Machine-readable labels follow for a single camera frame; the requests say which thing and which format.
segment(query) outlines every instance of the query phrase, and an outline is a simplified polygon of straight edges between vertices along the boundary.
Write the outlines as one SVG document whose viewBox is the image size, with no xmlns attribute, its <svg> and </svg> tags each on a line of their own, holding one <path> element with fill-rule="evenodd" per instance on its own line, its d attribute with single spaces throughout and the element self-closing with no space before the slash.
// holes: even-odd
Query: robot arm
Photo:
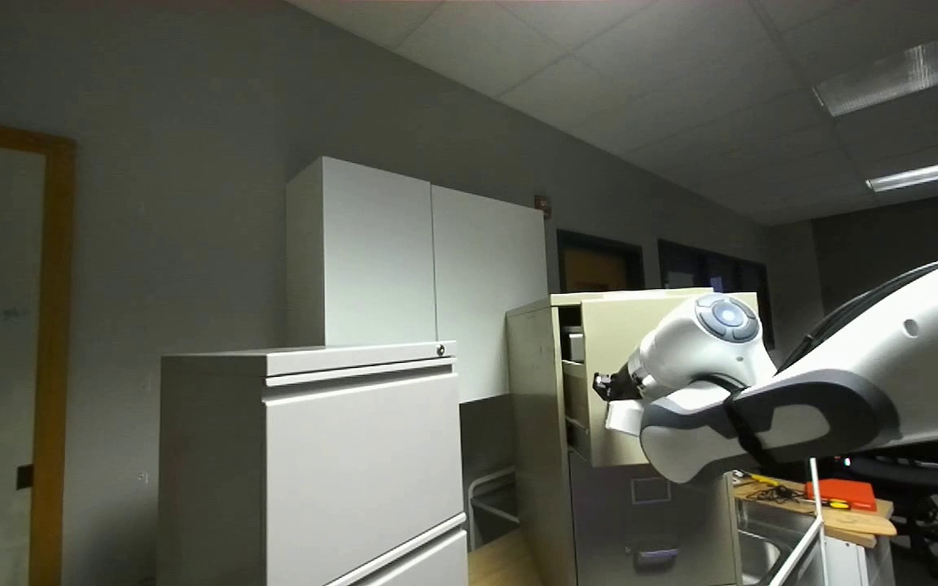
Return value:
<svg viewBox="0 0 938 586">
<path fill-rule="evenodd" d="M 781 371 L 746 305 L 691 299 L 597 389 L 638 400 L 638 443 L 670 482 L 938 440 L 938 265 L 830 312 Z"/>
</svg>

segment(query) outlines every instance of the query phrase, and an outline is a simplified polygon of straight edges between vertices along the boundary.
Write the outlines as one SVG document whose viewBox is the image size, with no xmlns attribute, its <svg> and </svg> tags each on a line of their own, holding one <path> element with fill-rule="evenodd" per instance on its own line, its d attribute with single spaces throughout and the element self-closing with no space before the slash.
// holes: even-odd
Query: tall white cabinet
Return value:
<svg viewBox="0 0 938 586">
<path fill-rule="evenodd" d="M 295 342 L 454 338 L 461 400 L 507 394 L 504 312 L 546 294 L 537 209 L 315 159 L 289 179 L 287 227 Z"/>
</svg>

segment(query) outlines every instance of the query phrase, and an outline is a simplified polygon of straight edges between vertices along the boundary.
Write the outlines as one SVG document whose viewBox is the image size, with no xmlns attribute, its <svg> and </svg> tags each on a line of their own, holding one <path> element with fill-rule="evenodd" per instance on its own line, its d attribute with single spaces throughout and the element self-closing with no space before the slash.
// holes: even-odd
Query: fluorescent light panel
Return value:
<svg viewBox="0 0 938 586">
<path fill-rule="evenodd" d="M 938 181 L 938 166 L 875 176 L 875 179 L 868 179 L 868 189 L 869 192 L 897 192 L 897 189 L 911 189 L 911 187 L 925 187 L 925 181 Z"/>
<path fill-rule="evenodd" d="M 845 116 L 884 101 L 897 101 L 938 85 L 938 40 L 907 51 L 875 58 L 857 72 L 845 72 L 816 85 L 830 116 Z"/>
</svg>

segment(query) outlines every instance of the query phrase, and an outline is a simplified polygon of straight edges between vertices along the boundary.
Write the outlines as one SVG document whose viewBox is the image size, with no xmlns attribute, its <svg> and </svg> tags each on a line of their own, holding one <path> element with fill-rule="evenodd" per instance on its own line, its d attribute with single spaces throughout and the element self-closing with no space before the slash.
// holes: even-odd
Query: office room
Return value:
<svg viewBox="0 0 938 586">
<path fill-rule="evenodd" d="M 602 45 L 615 34 L 646 43 Z M 582 286 L 597 295 L 735 290 L 717 268 L 759 268 L 748 302 L 781 362 L 834 305 L 938 259 L 938 189 L 862 187 L 938 163 L 938 74 L 847 113 L 812 92 L 923 43 L 938 48 L 938 2 L 0 0 L 0 138 L 71 146 L 62 406 L 43 420 L 59 434 L 59 506 L 39 511 L 37 542 L 0 535 L 0 586 L 164 584 L 164 358 L 295 346 L 289 187 L 322 155 L 537 216 L 540 294 L 571 290 L 571 245 L 629 265 L 624 282 Z M 461 425 L 463 482 L 514 465 L 512 394 L 466 400 Z M 29 484 L 39 469 L 17 473 L 20 499 Z M 669 565 L 646 559 L 624 574 L 660 584 Z M 574 575 L 589 562 L 568 562 L 551 586 L 586 586 Z M 897 584 L 938 575 L 914 559 Z"/>
</svg>

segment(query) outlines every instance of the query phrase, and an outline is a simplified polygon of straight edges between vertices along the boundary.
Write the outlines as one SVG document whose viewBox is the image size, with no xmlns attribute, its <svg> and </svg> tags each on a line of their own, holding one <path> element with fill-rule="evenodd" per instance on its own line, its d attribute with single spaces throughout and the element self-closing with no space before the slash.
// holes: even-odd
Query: gray wall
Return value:
<svg viewBox="0 0 938 586">
<path fill-rule="evenodd" d="M 938 200 L 816 222 L 823 305 L 938 258 Z"/>
<path fill-rule="evenodd" d="M 284 181 L 314 155 L 546 192 L 555 227 L 641 245 L 650 281 L 656 238 L 770 255 L 755 223 L 279 0 L 0 0 L 0 123 L 80 143 L 69 586 L 149 579 L 157 362 L 279 342 Z"/>
</svg>

